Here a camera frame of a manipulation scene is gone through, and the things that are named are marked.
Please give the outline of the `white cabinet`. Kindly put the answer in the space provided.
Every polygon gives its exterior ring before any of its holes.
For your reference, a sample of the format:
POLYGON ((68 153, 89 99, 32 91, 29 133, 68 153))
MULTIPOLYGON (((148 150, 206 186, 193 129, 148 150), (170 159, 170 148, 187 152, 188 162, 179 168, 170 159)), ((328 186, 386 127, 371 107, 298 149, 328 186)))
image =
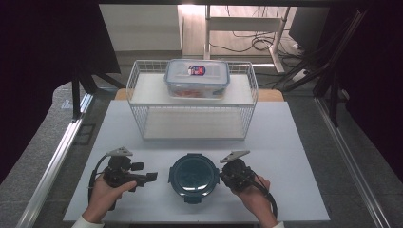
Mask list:
POLYGON ((116 51, 182 49, 182 16, 176 5, 101 5, 116 51))

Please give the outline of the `white power strip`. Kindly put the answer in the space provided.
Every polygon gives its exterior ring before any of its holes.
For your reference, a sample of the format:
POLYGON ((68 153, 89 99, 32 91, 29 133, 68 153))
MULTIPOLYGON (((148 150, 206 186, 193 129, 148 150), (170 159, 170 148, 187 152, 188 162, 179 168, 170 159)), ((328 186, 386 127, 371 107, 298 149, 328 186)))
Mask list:
POLYGON ((297 82, 299 80, 301 80, 302 78, 304 78, 306 75, 309 74, 309 70, 308 69, 302 69, 300 70, 293 78, 292 81, 293 82, 297 82))

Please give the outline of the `white desk frame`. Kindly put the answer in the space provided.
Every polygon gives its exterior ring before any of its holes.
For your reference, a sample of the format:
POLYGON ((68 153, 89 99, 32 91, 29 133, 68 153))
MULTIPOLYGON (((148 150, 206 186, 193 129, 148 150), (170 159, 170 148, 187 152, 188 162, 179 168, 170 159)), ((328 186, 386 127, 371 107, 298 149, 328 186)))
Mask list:
POLYGON ((210 5, 205 6, 205 39, 203 59, 210 58, 210 32, 211 31, 264 31, 274 32, 273 44, 269 52, 273 65, 279 74, 285 72, 281 60, 278 57, 278 46, 287 23, 290 7, 287 7, 281 17, 212 17, 210 5))

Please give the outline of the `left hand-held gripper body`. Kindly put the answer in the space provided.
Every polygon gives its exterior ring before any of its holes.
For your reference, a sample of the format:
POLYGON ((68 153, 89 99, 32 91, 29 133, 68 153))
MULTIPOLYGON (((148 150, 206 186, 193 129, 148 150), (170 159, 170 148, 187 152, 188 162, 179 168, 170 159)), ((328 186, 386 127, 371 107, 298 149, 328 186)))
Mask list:
POLYGON ((136 181, 138 187, 144 187, 147 183, 146 175, 133 174, 133 171, 130 170, 133 163, 130 159, 132 153, 125 147, 109 151, 106 156, 109 157, 109 161, 104 169, 104 179, 109 186, 116 188, 125 183, 136 181))

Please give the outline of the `person's left hand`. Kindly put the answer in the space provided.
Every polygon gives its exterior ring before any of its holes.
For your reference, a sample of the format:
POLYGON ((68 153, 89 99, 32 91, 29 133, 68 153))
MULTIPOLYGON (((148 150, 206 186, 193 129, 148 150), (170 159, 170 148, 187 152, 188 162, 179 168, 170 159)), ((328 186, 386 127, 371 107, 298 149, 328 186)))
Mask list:
POLYGON ((119 187, 110 187, 101 175, 94 182, 92 194, 87 209, 82 214, 83 219, 90 223, 100 224, 111 206, 119 200, 124 192, 137 186, 136 181, 125 183, 119 187))

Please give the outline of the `black metal stand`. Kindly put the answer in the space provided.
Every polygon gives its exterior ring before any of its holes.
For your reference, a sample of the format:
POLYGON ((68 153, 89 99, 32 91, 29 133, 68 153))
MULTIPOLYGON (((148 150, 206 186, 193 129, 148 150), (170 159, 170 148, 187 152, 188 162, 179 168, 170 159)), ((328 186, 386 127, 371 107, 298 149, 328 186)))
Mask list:
POLYGON ((111 76, 107 75, 106 73, 102 72, 100 69, 97 69, 93 66, 84 66, 79 65, 77 66, 71 78, 71 90, 72 90, 72 121, 75 123, 77 122, 80 117, 83 115, 81 100, 80 100, 80 86, 83 87, 84 91, 89 94, 93 95, 97 92, 98 87, 92 76, 95 75, 105 82, 115 86, 117 88, 124 88, 125 86, 113 79, 111 76))
POLYGON ((334 127, 338 127, 337 105, 339 102, 338 97, 339 89, 340 89, 340 83, 336 71, 334 69, 328 69, 319 78, 313 90, 313 94, 315 97, 323 97, 326 92, 330 92, 328 117, 330 118, 334 127))

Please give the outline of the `black curtain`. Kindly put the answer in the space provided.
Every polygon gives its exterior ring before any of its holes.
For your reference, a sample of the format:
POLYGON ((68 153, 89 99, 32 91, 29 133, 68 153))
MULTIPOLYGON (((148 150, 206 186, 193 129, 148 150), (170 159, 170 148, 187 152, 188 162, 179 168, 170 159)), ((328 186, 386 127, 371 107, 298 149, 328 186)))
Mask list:
POLYGON ((0 0, 0 183, 74 77, 118 73, 98 0, 0 0))
POLYGON ((403 182, 403 0, 368 0, 367 13, 325 84, 403 182))

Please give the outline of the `round dark blue-rimmed lid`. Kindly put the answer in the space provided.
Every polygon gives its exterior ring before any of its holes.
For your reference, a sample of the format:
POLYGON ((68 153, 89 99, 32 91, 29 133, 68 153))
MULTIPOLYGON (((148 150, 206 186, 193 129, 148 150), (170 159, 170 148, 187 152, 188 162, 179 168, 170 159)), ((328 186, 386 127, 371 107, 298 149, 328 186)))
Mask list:
POLYGON ((199 204, 220 183, 219 169, 203 154, 187 154, 169 169, 168 182, 185 203, 199 204))

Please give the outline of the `white two-tier wire rack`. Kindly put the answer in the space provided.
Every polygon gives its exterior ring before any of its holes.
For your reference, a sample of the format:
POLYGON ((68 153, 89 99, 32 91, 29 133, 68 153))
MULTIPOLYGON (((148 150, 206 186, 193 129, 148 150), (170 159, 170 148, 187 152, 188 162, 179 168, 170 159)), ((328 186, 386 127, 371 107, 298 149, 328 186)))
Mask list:
POLYGON ((169 61, 139 60, 126 85, 126 98, 145 140, 242 140, 259 90, 252 64, 226 62, 230 84, 222 99, 171 97, 164 82, 169 61))

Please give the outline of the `aluminium rail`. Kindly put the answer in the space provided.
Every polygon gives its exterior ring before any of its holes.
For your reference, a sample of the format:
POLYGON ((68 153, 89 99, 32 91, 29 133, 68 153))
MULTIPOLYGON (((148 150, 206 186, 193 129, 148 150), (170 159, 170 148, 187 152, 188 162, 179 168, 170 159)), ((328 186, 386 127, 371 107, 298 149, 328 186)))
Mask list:
POLYGON ((325 101, 320 98, 314 98, 314 102, 336 144, 340 156, 349 170, 349 173, 355 183, 357 191, 364 201, 365 206, 374 222, 376 228, 392 228, 389 223, 375 193, 371 189, 369 183, 366 181, 361 169, 359 168, 350 147, 346 143, 339 128, 332 122, 330 118, 330 110, 326 106, 325 101))
POLYGON ((87 93, 79 100, 79 115, 76 120, 71 121, 67 126, 67 130, 65 131, 62 140, 60 140, 47 169, 40 179, 15 228, 33 228, 33 225, 45 204, 51 187, 61 170, 65 158, 67 157, 68 150, 71 148, 72 142, 83 123, 83 118, 85 117, 92 100, 93 96, 87 93))

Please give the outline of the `clear rectangular food container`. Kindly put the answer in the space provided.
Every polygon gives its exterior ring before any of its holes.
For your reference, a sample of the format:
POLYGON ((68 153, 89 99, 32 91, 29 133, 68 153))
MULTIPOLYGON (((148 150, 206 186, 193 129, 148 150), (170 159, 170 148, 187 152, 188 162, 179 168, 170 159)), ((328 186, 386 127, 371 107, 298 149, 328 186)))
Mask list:
POLYGON ((173 59, 167 64, 164 82, 174 98, 222 99, 230 84, 229 65, 224 61, 173 59))

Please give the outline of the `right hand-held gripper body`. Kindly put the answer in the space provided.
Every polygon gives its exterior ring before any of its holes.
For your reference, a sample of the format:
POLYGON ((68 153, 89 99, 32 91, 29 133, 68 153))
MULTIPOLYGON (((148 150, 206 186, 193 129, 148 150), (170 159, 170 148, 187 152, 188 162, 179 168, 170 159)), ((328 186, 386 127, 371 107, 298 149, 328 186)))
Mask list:
POLYGON ((223 163, 226 169, 225 174, 220 175, 220 178, 228 179, 229 188, 237 193, 242 192, 245 188, 250 186, 255 179, 253 170, 241 159, 242 156, 247 154, 247 150, 232 151, 229 155, 220 160, 220 163, 223 163))

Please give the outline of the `person's right hand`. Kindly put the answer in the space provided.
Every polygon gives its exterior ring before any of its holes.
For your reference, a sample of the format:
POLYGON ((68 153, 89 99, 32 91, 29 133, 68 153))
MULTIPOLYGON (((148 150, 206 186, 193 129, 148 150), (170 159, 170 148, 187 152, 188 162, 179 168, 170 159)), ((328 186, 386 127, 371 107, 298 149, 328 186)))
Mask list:
POLYGON ((256 186, 249 186, 235 195, 240 198, 243 205, 258 219, 262 217, 275 218, 270 201, 256 186))

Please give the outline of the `wooden table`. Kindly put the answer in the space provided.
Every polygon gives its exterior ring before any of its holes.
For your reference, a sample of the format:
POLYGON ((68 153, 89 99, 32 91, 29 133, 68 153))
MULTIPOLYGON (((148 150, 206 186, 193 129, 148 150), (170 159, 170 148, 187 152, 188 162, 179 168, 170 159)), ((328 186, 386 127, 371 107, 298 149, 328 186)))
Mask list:
MULTIPOLYGON (((125 89, 119 89, 115 95, 115 100, 125 100, 125 89)), ((259 102, 283 102, 284 98, 280 91, 276 89, 260 89, 259 90, 259 102)))

